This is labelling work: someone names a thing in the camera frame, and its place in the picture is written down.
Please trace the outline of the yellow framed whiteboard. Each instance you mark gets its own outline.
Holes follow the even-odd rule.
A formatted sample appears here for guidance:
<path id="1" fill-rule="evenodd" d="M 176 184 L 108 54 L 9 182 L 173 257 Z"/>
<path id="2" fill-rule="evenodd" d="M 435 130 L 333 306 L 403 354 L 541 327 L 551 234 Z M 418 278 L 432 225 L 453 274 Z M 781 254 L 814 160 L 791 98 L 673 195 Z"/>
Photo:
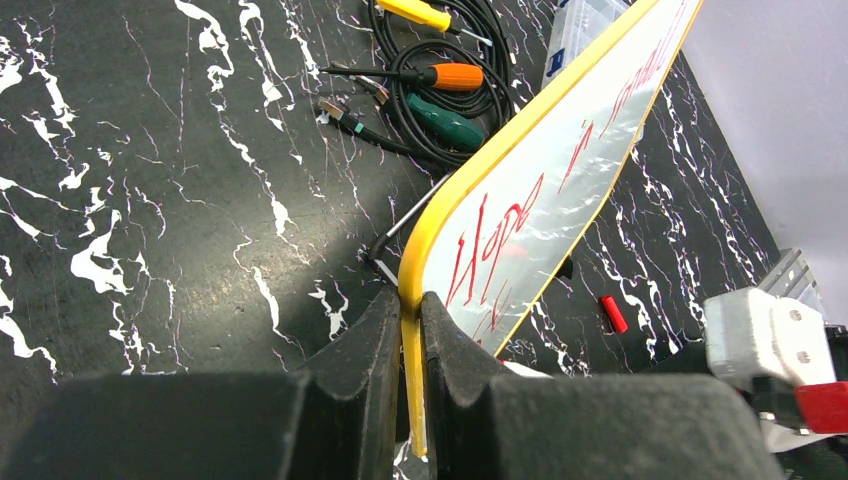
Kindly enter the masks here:
<path id="1" fill-rule="evenodd" d="M 700 9 L 637 1 L 458 168 L 398 271 L 410 448 L 428 453 L 423 300 L 498 354 L 608 199 Z"/>

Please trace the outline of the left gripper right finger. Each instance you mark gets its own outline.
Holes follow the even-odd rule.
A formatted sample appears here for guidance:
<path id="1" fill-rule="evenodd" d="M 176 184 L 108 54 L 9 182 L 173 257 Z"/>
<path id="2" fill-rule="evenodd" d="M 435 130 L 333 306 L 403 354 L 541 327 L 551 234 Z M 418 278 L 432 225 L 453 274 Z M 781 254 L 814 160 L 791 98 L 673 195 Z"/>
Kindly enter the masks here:
<path id="1" fill-rule="evenodd" d="M 779 479 L 751 408 L 700 374 L 525 377 L 422 299 L 435 479 Z"/>

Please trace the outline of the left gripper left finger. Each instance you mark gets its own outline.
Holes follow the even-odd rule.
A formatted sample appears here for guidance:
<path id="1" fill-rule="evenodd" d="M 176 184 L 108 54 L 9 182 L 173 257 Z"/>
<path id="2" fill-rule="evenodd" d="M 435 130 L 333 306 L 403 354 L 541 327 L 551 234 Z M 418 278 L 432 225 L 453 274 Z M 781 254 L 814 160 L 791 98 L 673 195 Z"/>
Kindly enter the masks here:
<path id="1" fill-rule="evenodd" d="M 16 443 L 5 479 L 388 479 L 400 300 L 292 372 L 98 376 L 62 386 Z"/>

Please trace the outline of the red marker cap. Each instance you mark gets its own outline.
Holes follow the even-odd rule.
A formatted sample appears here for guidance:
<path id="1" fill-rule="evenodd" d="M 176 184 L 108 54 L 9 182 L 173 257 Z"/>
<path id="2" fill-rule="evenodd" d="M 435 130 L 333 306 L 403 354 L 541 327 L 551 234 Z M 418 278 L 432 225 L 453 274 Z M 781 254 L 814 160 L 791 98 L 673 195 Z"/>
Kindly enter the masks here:
<path id="1" fill-rule="evenodd" d="M 603 296 L 600 298 L 600 304 L 607 315 L 613 331 L 618 334 L 627 332 L 629 325 L 616 300 L 612 296 Z"/>

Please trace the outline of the red whiteboard marker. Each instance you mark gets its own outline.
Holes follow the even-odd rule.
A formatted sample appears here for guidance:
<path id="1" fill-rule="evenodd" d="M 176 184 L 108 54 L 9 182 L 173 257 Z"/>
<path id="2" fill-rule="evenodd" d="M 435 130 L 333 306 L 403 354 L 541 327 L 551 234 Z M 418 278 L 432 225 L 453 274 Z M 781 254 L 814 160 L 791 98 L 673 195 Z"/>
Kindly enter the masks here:
<path id="1" fill-rule="evenodd" d="M 513 361 L 502 360 L 501 363 L 511 372 L 527 378 L 551 378 L 551 375 Z"/>

